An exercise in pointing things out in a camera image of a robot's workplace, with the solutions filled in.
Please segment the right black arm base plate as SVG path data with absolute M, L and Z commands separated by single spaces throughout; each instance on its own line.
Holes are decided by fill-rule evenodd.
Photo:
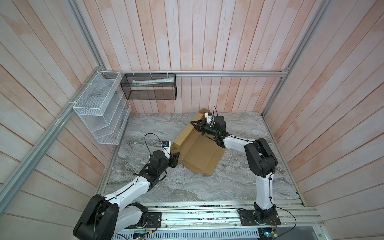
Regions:
M 279 226 L 281 225 L 280 217 L 273 208 L 267 211 L 237 209 L 242 226 Z

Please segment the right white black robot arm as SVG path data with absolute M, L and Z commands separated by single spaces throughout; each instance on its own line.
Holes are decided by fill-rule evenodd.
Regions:
M 264 138 L 249 140 L 227 132 L 223 116 L 207 114 L 202 120 L 190 124 L 202 135 L 213 136 L 212 140 L 221 148 L 232 149 L 246 155 L 251 172 L 256 175 L 257 195 L 254 202 L 254 221 L 265 225 L 268 219 L 277 214 L 273 202 L 273 178 L 278 160 Z

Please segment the brown cardboard box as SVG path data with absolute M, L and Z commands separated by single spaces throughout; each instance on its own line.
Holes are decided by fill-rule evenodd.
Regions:
M 206 135 L 201 135 L 192 124 L 187 124 L 171 146 L 171 153 L 179 153 L 178 163 L 197 174 L 211 176 L 225 149 Z

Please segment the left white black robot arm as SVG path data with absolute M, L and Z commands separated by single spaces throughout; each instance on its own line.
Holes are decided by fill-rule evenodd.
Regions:
M 148 208 L 134 200 L 161 181 L 167 168 L 175 168 L 179 156 L 179 152 L 154 151 L 149 163 L 132 182 L 111 194 L 94 195 L 75 225 L 73 235 L 79 240 L 110 240 L 127 227 L 145 227 Z

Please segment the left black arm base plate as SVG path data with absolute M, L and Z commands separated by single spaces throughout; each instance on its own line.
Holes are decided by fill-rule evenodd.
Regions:
M 139 222 L 136 225 L 131 225 L 128 227 L 125 227 L 125 229 L 144 229 L 152 228 L 152 229 L 159 229 L 161 228 L 162 223 L 162 213 L 161 212 L 149 212 L 146 217 L 146 222 L 143 224 Z

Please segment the aluminium frame rail front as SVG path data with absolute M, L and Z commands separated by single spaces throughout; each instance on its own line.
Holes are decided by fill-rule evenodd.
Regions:
M 322 226 L 317 209 L 304 207 L 299 200 L 278 201 L 279 226 L 242 226 L 237 209 L 254 210 L 249 201 L 176 202 L 147 204 L 149 212 L 161 212 L 161 228 L 154 230 L 183 230 L 209 228 L 293 228 Z

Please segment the white paper in basket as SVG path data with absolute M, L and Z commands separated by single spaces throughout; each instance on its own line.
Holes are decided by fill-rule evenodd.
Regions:
M 172 87 L 175 83 L 174 77 L 162 78 L 162 79 L 133 79 L 132 87 Z

